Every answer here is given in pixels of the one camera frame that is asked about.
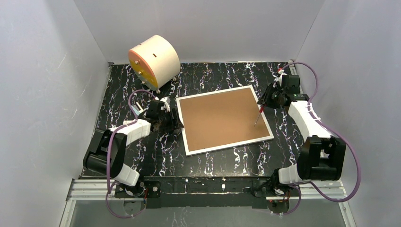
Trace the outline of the white picture frame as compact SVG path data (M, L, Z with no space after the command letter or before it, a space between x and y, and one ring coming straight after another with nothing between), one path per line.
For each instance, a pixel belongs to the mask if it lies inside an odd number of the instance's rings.
M186 155L274 139L257 100L251 85L176 98Z

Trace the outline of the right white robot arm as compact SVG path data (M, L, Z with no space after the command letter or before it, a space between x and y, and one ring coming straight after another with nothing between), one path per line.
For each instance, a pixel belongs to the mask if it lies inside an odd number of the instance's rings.
M266 88L257 104L262 114L264 108L285 108L295 121L304 139L297 163L290 167L274 170L271 177L256 190L290 190L291 184L311 180L336 181L342 174L346 143L334 137L312 117L309 96L300 92L298 75L283 74L278 81Z

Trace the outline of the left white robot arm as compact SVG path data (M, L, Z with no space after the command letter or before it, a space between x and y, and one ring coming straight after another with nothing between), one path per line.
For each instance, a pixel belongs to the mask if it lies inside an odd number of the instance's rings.
M178 110L170 106L170 98L152 99L138 119L128 121L123 128L96 129L83 158L83 167L127 186L135 186L139 173L124 163L126 148L156 131L172 132L182 128Z

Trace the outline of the blue red screwdriver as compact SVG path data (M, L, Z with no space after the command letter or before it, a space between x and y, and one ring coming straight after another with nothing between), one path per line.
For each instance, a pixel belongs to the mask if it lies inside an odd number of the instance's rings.
M258 116L257 116L256 121L255 121L255 123L254 123L254 126L256 126L258 120L260 119L260 116L261 116L261 114L263 113L263 110L264 110L264 106L263 106L263 105L260 105L259 113L258 113Z

